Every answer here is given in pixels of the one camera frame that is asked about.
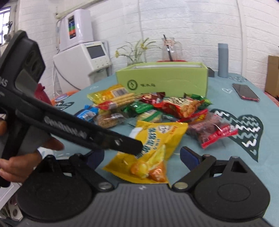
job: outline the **phone with red edge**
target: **phone with red edge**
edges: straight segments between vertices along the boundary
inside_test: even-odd
[[[232,84],[236,92],[238,93],[239,97],[244,100],[250,100],[259,102],[259,97],[249,88],[247,85],[244,84]]]

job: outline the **black straw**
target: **black straw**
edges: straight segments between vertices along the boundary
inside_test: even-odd
[[[170,54],[170,47],[169,47],[169,45],[167,45],[167,51],[169,52],[170,61],[173,62],[173,60],[172,60],[172,55]]]

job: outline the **blue thermos bottle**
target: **blue thermos bottle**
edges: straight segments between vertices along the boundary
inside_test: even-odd
[[[229,47],[218,43],[218,76],[227,78],[229,73]]]

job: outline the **maroon snack package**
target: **maroon snack package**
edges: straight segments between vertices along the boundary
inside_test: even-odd
[[[160,103],[165,97],[165,92],[146,93],[140,96],[140,101],[148,104]]]
[[[238,129],[214,113],[208,113],[202,121],[189,123],[188,135],[196,138],[203,149],[218,139],[238,134]]]

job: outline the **white brick wall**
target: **white brick wall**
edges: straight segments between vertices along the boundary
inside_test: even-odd
[[[70,9],[83,0],[20,0],[19,27],[38,41],[46,61],[41,82],[52,92],[52,57],[55,54],[55,19],[58,11]],[[138,3],[141,23],[139,22]],[[268,55],[279,54],[279,3],[276,0],[241,1],[247,31],[246,77],[264,88]],[[202,61],[218,69],[219,42],[229,44],[229,71],[241,73],[242,44],[236,0],[106,0],[89,8],[95,40],[109,42],[113,71],[126,66],[126,59],[114,58],[125,41],[141,38],[158,41],[163,34],[183,45],[186,60]],[[161,59],[161,51],[146,54],[148,61]]]

